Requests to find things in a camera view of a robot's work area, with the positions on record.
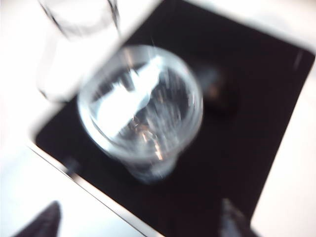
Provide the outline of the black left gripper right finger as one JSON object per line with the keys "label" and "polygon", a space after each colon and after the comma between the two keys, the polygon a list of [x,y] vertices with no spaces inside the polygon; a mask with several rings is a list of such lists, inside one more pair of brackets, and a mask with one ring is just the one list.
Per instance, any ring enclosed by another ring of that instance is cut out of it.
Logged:
{"label": "black left gripper right finger", "polygon": [[221,237],[250,237],[251,228],[244,214],[228,199],[221,202],[219,234]]}

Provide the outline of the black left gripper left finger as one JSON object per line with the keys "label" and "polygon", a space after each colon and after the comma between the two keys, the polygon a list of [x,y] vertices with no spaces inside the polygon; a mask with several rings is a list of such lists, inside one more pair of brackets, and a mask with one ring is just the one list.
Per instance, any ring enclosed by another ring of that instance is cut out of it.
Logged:
{"label": "black left gripper left finger", "polygon": [[58,201],[50,203],[28,225],[14,237],[56,237],[61,221],[61,209]]}

